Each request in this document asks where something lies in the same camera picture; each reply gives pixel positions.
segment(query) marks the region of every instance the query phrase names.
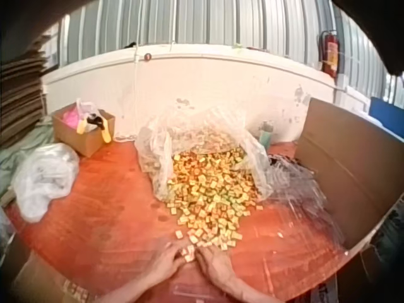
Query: flattened cardboard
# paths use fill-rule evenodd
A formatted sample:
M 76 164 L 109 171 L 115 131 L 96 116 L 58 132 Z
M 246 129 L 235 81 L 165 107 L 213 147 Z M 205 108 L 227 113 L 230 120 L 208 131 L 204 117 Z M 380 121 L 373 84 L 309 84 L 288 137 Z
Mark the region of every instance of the flattened cardboard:
M 63 122 L 63 113 L 73 109 L 75 106 L 76 104 L 70 104 L 52 114 L 54 136 L 56 140 L 66 143 L 83 156 L 90 157 L 99 150 L 105 142 L 102 139 L 101 130 L 99 128 L 89 131 L 88 133 L 78 134 L 75 129 Z M 100 113 L 108 121 L 109 133 L 111 138 L 113 138 L 115 117 L 102 109 Z
M 327 210 L 352 248 L 404 191 L 404 143 L 333 104 L 311 99 L 295 154 L 315 171 Z

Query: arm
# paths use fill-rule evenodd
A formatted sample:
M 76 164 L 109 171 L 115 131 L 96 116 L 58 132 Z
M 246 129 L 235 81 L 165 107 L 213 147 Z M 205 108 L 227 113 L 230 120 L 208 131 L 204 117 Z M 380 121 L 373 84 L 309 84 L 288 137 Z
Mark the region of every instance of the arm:
M 167 243 L 161 251 L 156 253 L 139 277 L 97 299 L 95 303 L 130 303 L 136 301 L 149 288 L 170 278 L 185 263 L 184 258 L 176 258 L 176 255 L 186 244 L 185 241 Z
M 229 256 L 216 246 L 199 248 L 196 259 L 202 272 L 211 282 L 235 299 L 245 303 L 282 303 L 274 297 L 258 292 L 237 278 Z

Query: hand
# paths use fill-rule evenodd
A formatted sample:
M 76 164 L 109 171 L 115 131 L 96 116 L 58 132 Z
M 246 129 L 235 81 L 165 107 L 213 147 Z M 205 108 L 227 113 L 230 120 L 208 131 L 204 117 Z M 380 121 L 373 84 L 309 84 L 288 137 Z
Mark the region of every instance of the hand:
M 205 276 L 216 287 L 231 294 L 237 277 L 229 256 L 216 246 L 201 247 L 196 251 L 195 256 Z
M 163 249 L 156 252 L 144 272 L 143 278 L 149 283 L 149 287 L 155 286 L 170 278 L 178 268 L 186 263 L 179 255 L 179 251 L 186 247 L 187 241 L 174 241 L 167 243 Z

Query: plastic bottle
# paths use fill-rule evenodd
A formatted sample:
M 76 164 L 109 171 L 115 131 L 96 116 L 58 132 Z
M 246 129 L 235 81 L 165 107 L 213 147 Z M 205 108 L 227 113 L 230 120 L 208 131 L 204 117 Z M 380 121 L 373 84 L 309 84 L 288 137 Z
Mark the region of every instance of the plastic bottle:
M 259 142 L 264 146 L 267 152 L 271 146 L 272 132 L 272 123 L 270 121 L 264 121 L 259 129 Z

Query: wall stain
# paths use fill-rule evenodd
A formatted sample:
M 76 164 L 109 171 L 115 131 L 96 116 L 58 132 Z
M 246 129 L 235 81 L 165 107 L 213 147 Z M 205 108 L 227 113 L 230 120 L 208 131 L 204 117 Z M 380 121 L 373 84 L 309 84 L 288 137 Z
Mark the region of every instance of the wall stain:
M 189 105 L 189 100 L 187 100 L 187 99 L 183 100 L 181 98 L 177 98 L 177 103 L 184 104 L 184 105 L 188 106 Z
M 301 103 L 303 94 L 304 94 L 304 92 L 303 92 L 302 86 L 299 85 L 299 87 L 296 88 L 296 90 L 295 90 L 295 102 Z
M 310 99 L 311 99 L 311 96 L 309 94 L 306 94 L 306 96 L 304 96 L 304 98 L 303 98 L 303 104 L 305 106 L 309 106 Z

